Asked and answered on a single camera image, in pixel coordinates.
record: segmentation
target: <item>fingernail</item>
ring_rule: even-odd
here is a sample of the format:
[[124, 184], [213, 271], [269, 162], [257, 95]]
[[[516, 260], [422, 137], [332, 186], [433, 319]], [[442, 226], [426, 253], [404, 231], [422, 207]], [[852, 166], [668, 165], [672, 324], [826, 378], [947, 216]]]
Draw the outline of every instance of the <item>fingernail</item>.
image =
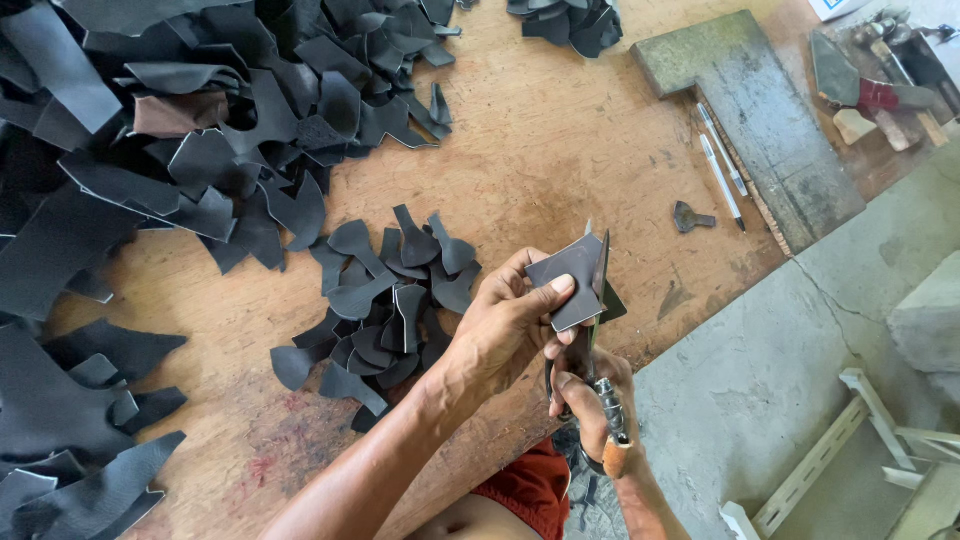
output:
[[556, 280], [550, 282], [550, 286], [553, 287], [553, 290], [557, 292], [566, 292], [568, 288], [573, 286], [573, 276], [569, 274], [563, 274]]
[[548, 343], [547, 346], [543, 348], [543, 355], [551, 360], [556, 359], [559, 353], [560, 345], [556, 343]]

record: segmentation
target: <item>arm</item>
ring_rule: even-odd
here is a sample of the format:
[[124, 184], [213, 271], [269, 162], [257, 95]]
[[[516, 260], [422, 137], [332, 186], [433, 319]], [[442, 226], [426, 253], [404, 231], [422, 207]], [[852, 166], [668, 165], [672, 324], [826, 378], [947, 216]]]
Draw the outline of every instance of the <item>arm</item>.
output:
[[502, 392], [558, 336], [544, 316], [573, 294], [569, 276], [526, 294], [517, 253], [480, 285], [446, 354], [365, 437], [337, 457], [274, 518], [262, 540], [373, 538], [426, 462], [489, 397]]
[[[628, 473], [622, 479], [613, 481], [630, 538], [689, 540], [684, 526], [670, 510], [660, 491], [647, 462], [646, 451], [640, 444], [630, 364], [623, 358], [603, 351], [595, 350], [593, 354], [597, 377], [610, 379], [617, 389], [627, 425], [630, 426], [630, 437], [634, 441], [634, 453], [628, 458]], [[559, 361], [557, 365], [564, 366], [564, 362]], [[560, 414], [564, 402], [568, 403], [580, 420], [580, 440], [584, 450], [593, 460], [602, 463], [608, 434], [607, 417], [603, 413], [600, 398], [580, 378], [567, 372], [555, 372], [554, 381], [556, 397], [555, 403], [550, 404], [550, 414]]]

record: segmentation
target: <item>hand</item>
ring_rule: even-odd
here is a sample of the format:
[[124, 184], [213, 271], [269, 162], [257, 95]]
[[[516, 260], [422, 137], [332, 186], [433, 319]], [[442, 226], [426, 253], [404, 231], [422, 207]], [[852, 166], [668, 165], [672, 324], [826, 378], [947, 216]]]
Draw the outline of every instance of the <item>hand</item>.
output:
[[527, 292], [524, 268], [547, 257], [526, 248], [487, 276], [438, 362], [465, 377], [484, 401], [509, 388], [537, 353], [556, 357], [576, 338], [576, 329], [554, 333], [549, 316], [573, 295], [572, 277]]
[[[642, 452], [634, 405], [634, 373], [630, 363], [599, 348], [594, 348], [592, 354], [597, 379], [606, 378], [613, 383], [613, 389], [623, 406], [627, 432], [634, 441], [634, 447]], [[610, 434], [607, 433], [607, 416], [603, 412], [600, 396], [579, 377], [561, 371], [564, 365], [562, 359], [558, 359], [554, 366], [554, 403], [550, 404], [550, 415], [557, 416], [563, 412], [564, 403], [569, 404], [573, 414], [580, 420], [580, 444], [584, 451], [597, 463], [603, 463], [603, 451]]]

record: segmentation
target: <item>person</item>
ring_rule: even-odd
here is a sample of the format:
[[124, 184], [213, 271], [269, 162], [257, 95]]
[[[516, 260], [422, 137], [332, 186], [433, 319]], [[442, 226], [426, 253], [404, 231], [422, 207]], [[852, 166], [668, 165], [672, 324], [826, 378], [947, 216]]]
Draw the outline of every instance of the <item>person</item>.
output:
[[[434, 452], [487, 399], [509, 388], [539, 353], [556, 359], [551, 416], [569, 404], [580, 421], [584, 450], [602, 461], [607, 420], [599, 397], [565, 370], [564, 349], [578, 329], [557, 335], [549, 324], [549, 313], [573, 295], [573, 278], [564, 275], [529, 292], [524, 280], [524, 268], [545, 258], [547, 254], [527, 248], [487, 276], [443, 357], [390, 414], [280, 511], [261, 540], [374, 538]], [[594, 350], [594, 355], [598, 377], [609, 378], [617, 388], [635, 441], [628, 473], [613, 482], [631, 540], [688, 539], [639, 442], [629, 364], [603, 351]], [[501, 479], [498, 490], [465, 496], [410, 538], [563, 538], [569, 471], [565, 463], [558, 471], [557, 458], [563, 459], [548, 438], [500, 474], [514, 478]], [[504, 486], [511, 485], [522, 487], [520, 493], [504, 493], [510, 491]]]

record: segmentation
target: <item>concrete floor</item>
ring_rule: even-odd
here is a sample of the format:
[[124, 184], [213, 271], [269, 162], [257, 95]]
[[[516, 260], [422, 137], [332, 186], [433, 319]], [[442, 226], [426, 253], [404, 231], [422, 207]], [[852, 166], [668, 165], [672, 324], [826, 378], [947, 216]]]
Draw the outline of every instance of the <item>concrete floor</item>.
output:
[[[960, 377], [909, 368], [884, 323], [957, 250], [960, 141], [636, 375], [643, 444], [694, 540], [733, 538], [725, 501], [753, 516], [773, 494], [849, 402], [844, 368], [866, 371], [899, 425], [960, 429]], [[910, 496], [882, 481], [892, 463], [864, 423], [774, 540], [884, 537]], [[576, 478], [571, 499], [587, 485]], [[596, 500], [565, 538], [626, 539], [608, 480]]]

